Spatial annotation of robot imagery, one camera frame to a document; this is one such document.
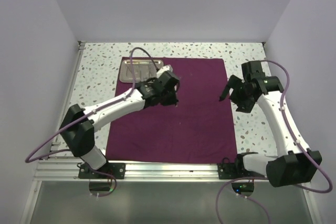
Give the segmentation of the steel surgical scissors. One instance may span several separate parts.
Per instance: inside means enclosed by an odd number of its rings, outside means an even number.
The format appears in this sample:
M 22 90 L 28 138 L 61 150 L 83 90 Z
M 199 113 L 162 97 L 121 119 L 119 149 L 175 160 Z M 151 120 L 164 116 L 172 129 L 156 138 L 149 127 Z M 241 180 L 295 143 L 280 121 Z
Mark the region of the steel surgical scissors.
M 147 78 L 153 78 L 156 76 L 156 68 L 153 63 L 147 65 Z

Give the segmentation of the stainless steel instrument tray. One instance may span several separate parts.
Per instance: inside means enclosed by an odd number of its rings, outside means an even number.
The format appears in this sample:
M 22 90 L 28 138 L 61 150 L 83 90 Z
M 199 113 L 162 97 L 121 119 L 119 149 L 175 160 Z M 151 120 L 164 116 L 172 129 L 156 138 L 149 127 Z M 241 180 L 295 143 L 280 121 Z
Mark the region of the stainless steel instrument tray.
M 146 81 L 147 78 L 147 65 L 149 63 L 153 63 L 150 59 L 134 59 L 132 61 L 133 64 L 133 72 L 135 76 L 136 82 Z M 162 60 L 154 60 L 155 67 L 161 68 L 163 67 Z M 122 60 L 119 72 L 119 80 L 122 83 L 132 83 L 133 82 L 133 74 L 131 69 L 131 61 L 129 59 Z

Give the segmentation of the purple cloth wrap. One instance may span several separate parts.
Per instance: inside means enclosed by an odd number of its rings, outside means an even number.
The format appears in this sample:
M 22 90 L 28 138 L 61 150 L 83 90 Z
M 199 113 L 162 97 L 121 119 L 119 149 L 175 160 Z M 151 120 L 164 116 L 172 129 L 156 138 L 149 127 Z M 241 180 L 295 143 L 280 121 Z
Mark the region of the purple cloth wrap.
M 227 83 L 222 59 L 163 58 L 180 79 L 177 105 L 151 106 L 110 125 L 110 160 L 216 164 L 237 155 L 232 107 L 219 97 Z

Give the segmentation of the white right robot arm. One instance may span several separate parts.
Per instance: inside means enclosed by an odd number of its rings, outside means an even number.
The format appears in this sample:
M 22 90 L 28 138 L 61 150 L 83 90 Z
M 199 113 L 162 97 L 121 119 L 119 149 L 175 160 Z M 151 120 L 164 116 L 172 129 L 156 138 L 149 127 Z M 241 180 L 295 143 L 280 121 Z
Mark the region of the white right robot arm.
M 229 98 L 237 106 L 236 112 L 241 113 L 250 113 L 258 105 L 271 128 L 277 155 L 237 154 L 232 163 L 236 176 L 263 175 L 273 187 L 310 182 L 322 156 L 302 138 L 288 111 L 279 78 L 267 76 L 259 60 L 243 63 L 241 69 L 243 77 L 230 76 L 219 99 Z

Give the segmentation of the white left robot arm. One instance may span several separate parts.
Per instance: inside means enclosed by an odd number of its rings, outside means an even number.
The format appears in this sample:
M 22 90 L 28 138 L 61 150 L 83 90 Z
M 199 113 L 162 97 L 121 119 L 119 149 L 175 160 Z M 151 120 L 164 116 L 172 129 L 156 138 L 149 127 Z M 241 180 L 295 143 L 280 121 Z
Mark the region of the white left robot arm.
M 60 135 L 74 157 L 82 159 L 97 178 L 109 172 L 106 156 L 95 144 L 95 132 L 133 112 L 162 105 L 177 105 L 180 80 L 170 65 L 160 68 L 156 77 L 133 84 L 132 88 L 102 103 L 81 108 L 72 105 L 62 121 Z

